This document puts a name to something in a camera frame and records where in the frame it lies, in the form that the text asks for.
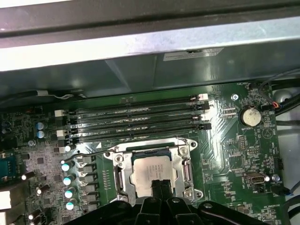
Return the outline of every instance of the screw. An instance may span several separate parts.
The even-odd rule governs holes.
[[[190,198],[190,197],[192,197],[192,192],[191,191],[186,191],[184,193],[184,195],[185,195],[185,197]]]
[[[209,203],[205,203],[205,204],[204,204],[204,207],[207,208],[207,209],[211,209],[211,208],[212,208],[212,205],[209,204]]]
[[[186,155],[187,152],[188,152],[188,150],[187,150],[187,148],[185,148],[185,147],[179,149],[179,153],[180,153],[181,155]]]
[[[117,162],[117,163],[120,163],[123,161],[123,156],[122,155],[117,155],[114,160]]]
[[[172,199],[172,202],[174,202],[174,203],[179,203],[180,200],[179,200],[178,198],[173,198],[173,199]]]
[[[202,198],[203,193],[202,193],[202,192],[198,192],[198,193],[196,194],[196,196],[197,196],[197,198]]]
[[[238,100],[238,99],[239,99],[239,96],[238,96],[237,94],[231,95],[231,100],[232,100],[232,101],[236,101],[236,100]]]

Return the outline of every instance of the sticker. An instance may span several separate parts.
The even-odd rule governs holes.
[[[101,142],[98,144],[98,146],[96,147],[96,149],[100,149],[100,148],[102,148]]]
[[[203,49],[203,50],[193,50],[193,51],[191,50],[191,51],[184,51],[184,52],[165,53],[164,61],[184,60],[184,59],[191,59],[191,58],[216,56],[223,49],[224,48],[210,48],[210,49]]]

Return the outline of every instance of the solid capacitor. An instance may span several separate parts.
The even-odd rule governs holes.
[[[61,169],[65,172],[67,172],[69,169],[71,169],[75,165],[74,161],[64,163],[61,165]]]
[[[30,223],[30,225],[38,225],[40,222],[41,222],[41,217],[38,216]]]
[[[48,125],[44,122],[38,122],[36,124],[36,129],[37,130],[43,130],[43,129],[46,129],[48,127]]]
[[[44,186],[37,189],[37,194],[41,195],[42,193],[46,192],[50,189],[50,186],[48,184],[45,184]]]
[[[68,175],[64,178],[63,183],[64,185],[70,185],[76,179],[76,175]]]
[[[28,215],[28,219],[33,220],[36,218],[42,211],[40,209],[34,210],[32,213]]]
[[[76,206],[76,204],[77,204],[76,199],[74,199],[74,198],[70,199],[70,201],[67,202],[67,204],[66,204],[67,210],[72,210]]]
[[[76,189],[74,187],[70,187],[66,192],[65,192],[65,197],[66,198],[72,198],[74,194],[76,193]]]
[[[36,174],[33,171],[27,172],[27,173],[25,173],[25,174],[22,175],[21,179],[22,180],[28,180],[28,179],[34,177],[35,175]]]
[[[49,135],[48,131],[39,130],[37,132],[37,137],[38,138],[47,138],[48,135]]]

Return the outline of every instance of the cable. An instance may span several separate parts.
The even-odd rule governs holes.
[[[289,218],[291,219],[299,213],[300,213],[300,206],[297,206],[288,212]]]
[[[299,203],[300,203],[300,195],[297,195],[297,196],[287,200],[285,203],[283,203],[282,209],[283,209],[283,224],[284,225],[291,225],[288,210],[291,206],[294,206]]]
[[[295,81],[295,83],[284,83],[284,84],[272,85],[272,90],[279,90],[285,88],[297,88],[297,87],[300,87],[300,80]]]
[[[289,120],[289,121],[276,121],[277,126],[300,126],[300,120]]]
[[[298,181],[298,183],[296,183],[291,189],[290,189],[290,193],[293,194],[294,191],[296,189],[298,189],[300,187],[300,181]]]
[[[9,101],[13,101],[16,99],[21,99],[21,98],[27,98],[27,97],[33,97],[33,96],[53,96],[55,98],[61,99],[61,100],[66,100],[68,98],[74,97],[73,94],[65,94],[63,96],[57,96],[55,94],[52,93],[48,93],[48,91],[46,90],[30,90],[30,91],[26,91],[26,92],[21,92],[21,93],[17,93],[17,94],[12,94],[9,96],[4,96],[4,97],[0,97],[0,105],[9,102]]]
[[[288,70],[288,71],[285,71],[283,73],[280,73],[280,74],[277,74],[273,77],[270,77],[268,80],[264,81],[259,87],[258,87],[258,93],[264,97],[267,101],[269,101],[275,108],[280,108],[281,106],[276,102],[274,101],[272,98],[270,98],[268,95],[266,95],[264,92],[263,92],[263,87],[268,84],[269,82],[271,81],[274,81],[275,79],[278,79],[282,76],[286,76],[286,75],[289,75],[289,74],[293,74],[295,72],[299,72],[300,71],[300,68],[296,68],[296,69],[292,69],[292,70]]]
[[[297,102],[297,103],[295,103],[295,104],[291,104],[291,105],[284,106],[282,109],[276,111],[276,112],[275,112],[275,115],[276,115],[276,116],[279,116],[279,115],[281,115],[281,114],[283,114],[283,113],[286,113],[286,112],[288,112],[288,111],[290,111],[290,110],[296,108],[296,107],[299,106],[299,105],[300,105],[300,101]]]

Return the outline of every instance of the chip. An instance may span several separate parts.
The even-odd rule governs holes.
[[[54,176],[54,181],[61,181],[61,176],[60,175],[55,175]]]
[[[37,164],[43,164],[44,158],[37,158]]]
[[[62,222],[63,223],[67,223],[71,220],[71,217],[70,216],[66,216],[66,217],[62,217]]]
[[[168,156],[138,158],[134,161],[133,170],[131,179],[138,197],[151,196],[153,180],[172,180],[173,177],[172,163]]]
[[[229,158],[229,166],[231,170],[240,169],[243,167],[242,156],[232,156]]]
[[[30,159],[30,155],[29,154],[22,154],[22,159],[23,160],[28,160],[28,159]]]
[[[50,199],[49,199],[49,198],[44,199],[44,204],[45,204],[45,205],[50,204]]]

